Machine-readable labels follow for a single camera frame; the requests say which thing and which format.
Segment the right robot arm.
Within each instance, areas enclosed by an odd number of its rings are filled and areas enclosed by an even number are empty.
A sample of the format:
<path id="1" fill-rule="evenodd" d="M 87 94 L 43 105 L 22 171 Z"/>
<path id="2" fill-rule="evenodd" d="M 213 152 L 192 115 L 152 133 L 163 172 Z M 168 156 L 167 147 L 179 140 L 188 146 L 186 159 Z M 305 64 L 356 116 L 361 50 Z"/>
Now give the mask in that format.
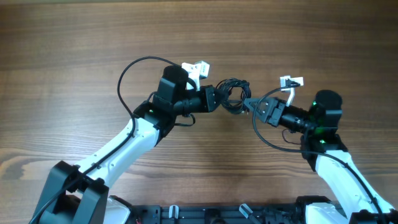
<path id="1" fill-rule="evenodd" d="M 312 199 L 303 203 L 305 223 L 397 223 L 397 210 L 384 200 L 355 166 L 338 130 L 343 100 L 331 90 L 320 90 L 305 111 L 289 101 L 272 97 L 244 101 L 254 122 L 283 126 L 301 133 L 297 153 L 331 188 L 343 214 L 330 202 Z"/>

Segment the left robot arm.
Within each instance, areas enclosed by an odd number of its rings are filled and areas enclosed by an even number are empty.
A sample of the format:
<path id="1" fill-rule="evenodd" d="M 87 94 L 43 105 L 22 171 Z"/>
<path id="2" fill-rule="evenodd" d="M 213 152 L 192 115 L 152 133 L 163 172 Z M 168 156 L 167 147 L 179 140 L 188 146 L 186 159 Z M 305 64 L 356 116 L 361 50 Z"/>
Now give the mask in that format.
<path id="1" fill-rule="evenodd" d="M 100 150 L 50 170 L 32 223 L 131 223 L 132 207 L 109 190 L 141 155 L 177 126 L 176 118 L 214 111 L 225 94 L 201 86 L 210 66 L 204 62 L 164 68 L 157 91 L 131 114 L 126 127 Z"/>

